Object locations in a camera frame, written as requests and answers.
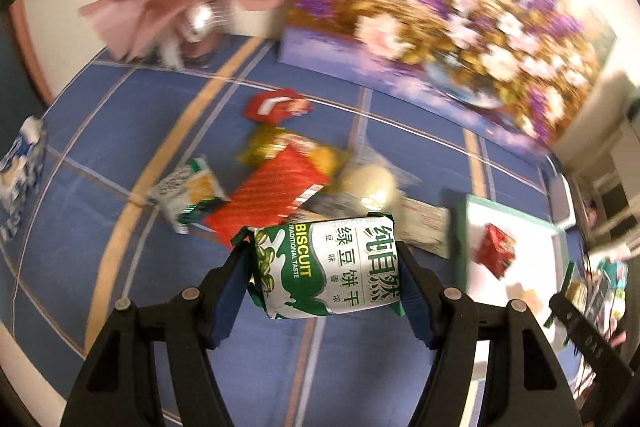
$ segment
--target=clear plastic bag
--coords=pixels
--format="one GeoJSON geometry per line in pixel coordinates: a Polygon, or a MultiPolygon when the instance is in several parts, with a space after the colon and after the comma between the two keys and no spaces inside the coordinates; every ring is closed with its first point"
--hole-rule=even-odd
{"type": "Polygon", "coordinates": [[[310,201],[313,212],[332,219],[362,217],[368,212],[398,213],[402,187],[420,178],[393,165],[364,142],[346,163],[332,187],[310,201]]]}

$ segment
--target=red snack package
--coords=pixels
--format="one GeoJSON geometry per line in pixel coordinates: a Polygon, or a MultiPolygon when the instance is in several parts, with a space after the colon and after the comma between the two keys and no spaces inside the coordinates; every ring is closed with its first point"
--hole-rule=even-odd
{"type": "Polygon", "coordinates": [[[497,279],[501,279],[516,259],[515,244],[513,238],[495,225],[489,224],[476,254],[476,263],[484,264],[497,279]]]}
{"type": "Polygon", "coordinates": [[[279,89],[254,96],[244,110],[245,117],[268,125],[279,125],[292,116],[311,111],[309,102],[293,89],[279,89]]]}
{"type": "Polygon", "coordinates": [[[204,222],[228,245],[242,227],[281,223],[330,179],[293,146],[263,163],[223,206],[204,222]]]}

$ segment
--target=snack bag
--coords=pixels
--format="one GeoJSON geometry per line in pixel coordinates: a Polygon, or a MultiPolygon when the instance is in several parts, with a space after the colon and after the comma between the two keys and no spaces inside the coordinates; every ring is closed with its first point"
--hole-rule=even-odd
{"type": "Polygon", "coordinates": [[[30,116],[9,152],[0,158],[0,202],[7,219],[0,223],[0,239],[15,237],[22,220],[27,199],[33,194],[44,165],[47,133],[43,123],[30,116]]]}
{"type": "Polygon", "coordinates": [[[309,102],[293,89],[279,89],[257,94],[248,103],[244,116],[259,123],[279,125],[292,116],[301,116],[311,111],[309,102]]]}
{"type": "Polygon", "coordinates": [[[150,195],[177,233],[188,233],[188,225],[212,213],[216,200],[228,199],[202,156],[175,169],[150,195]]]}
{"type": "Polygon", "coordinates": [[[390,217],[264,227],[254,243],[250,292],[272,319],[350,313],[400,299],[390,217]]]}
{"type": "Polygon", "coordinates": [[[515,241],[495,225],[488,224],[484,239],[476,254],[476,263],[484,264],[496,279],[504,273],[516,259],[515,241]]]}
{"type": "Polygon", "coordinates": [[[314,198],[312,211],[333,219],[366,216],[369,212],[401,212],[401,187],[420,179],[393,165],[366,142],[354,150],[335,183],[314,198]]]}
{"type": "Polygon", "coordinates": [[[295,147],[258,168],[223,208],[205,223],[228,245],[242,227],[269,227],[283,222],[329,182],[295,147]]]}
{"type": "Polygon", "coordinates": [[[242,163],[261,165],[274,159],[288,145],[293,145],[307,156],[322,174],[333,178],[346,159],[346,154],[333,147],[320,145],[310,138],[283,129],[262,125],[255,131],[249,146],[240,157],[242,163]]]}

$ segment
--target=white flowers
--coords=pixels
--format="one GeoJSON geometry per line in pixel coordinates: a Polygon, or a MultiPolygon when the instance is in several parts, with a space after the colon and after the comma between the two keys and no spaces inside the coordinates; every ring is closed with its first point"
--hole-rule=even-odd
{"type": "Polygon", "coordinates": [[[476,9],[478,3],[476,0],[452,0],[453,7],[463,16],[466,17],[476,9]]]}
{"type": "Polygon", "coordinates": [[[500,16],[498,20],[498,29],[505,35],[512,37],[519,37],[522,35],[522,23],[515,17],[515,15],[505,12],[500,16]]]}
{"type": "Polygon", "coordinates": [[[565,72],[564,77],[566,78],[566,81],[574,87],[581,87],[587,83],[587,79],[574,70],[568,70],[565,72]]]}
{"type": "Polygon", "coordinates": [[[571,55],[571,57],[569,57],[569,64],[572,65],[572,67],[574,68],[581,68],[582,67],[582,57],[580,57],[580,55],[578,55],[577,53],[574,53],[573,55],[571,55]]]}
{"type": "Polygon", "coordinates": [[[528,117],[522,117],[522,124],[520,124],[520,129],[524,131],[524,133],[528,134],[533,139],[538,137],[538,133],[533,129],[533,122],[529,120],[528,117]]]}
{"type": "Polygon", "coordinates": [[[566,64],[564,63],[564,60],[562,60],[562,57],[560,55],[553,56],[553,58],[551,59],[551,65],[554,67],[556,71],[562,68],[562,66],[566,66],[566,64]]]}
{"type": "Polygon", "coordinates": [[[555,123],[564,116],[564,99],[555,87],[547,87],[546,91],[546,119],[555,123]]]}
{"type": "Polygon", "coordinates": [[[529,55],[533,55],[540,47],[538,38],[530,33],[509,35],[507,42],[512,50],[527,52],[529,55]]]}
{"type": "Polygon", "coordinates": [[[510,51],[489,44],[489,53],[481,55],[482,65],[496,80],[508,81],[518,72],[518,60],[510,51]]]}
{"type": "Polygon", "coordinates": [[[374,55],[396,60],[413,47],[400,40],[402,23],[388,13],[375,17],[359,17],[354,36],[374,55]]]}
{"type": "Polygon", "coordinates": [[[556,74],[554,67],[540,58],[536,60],[533,57],[527,57],[520,63],[520,69],[529,73],[531,76],[538,76],[548,80],[556,74]]]}
{"type": "Polygon", "coordinates": [[[465,26],[466,19],[457,15],[449,16],[447,22],[447,35],[453,43],[463,50],[468,50],[469,46],[478,42],[480,34],[465,26]]]}

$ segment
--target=canvas print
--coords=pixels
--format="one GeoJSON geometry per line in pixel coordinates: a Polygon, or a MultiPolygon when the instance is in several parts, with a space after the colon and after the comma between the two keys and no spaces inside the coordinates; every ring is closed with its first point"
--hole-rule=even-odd
{"type": "Polygon", "coordinates": [[[615,39],[587,0],[290,0],[280,56],[543,155],[615,39]]]}

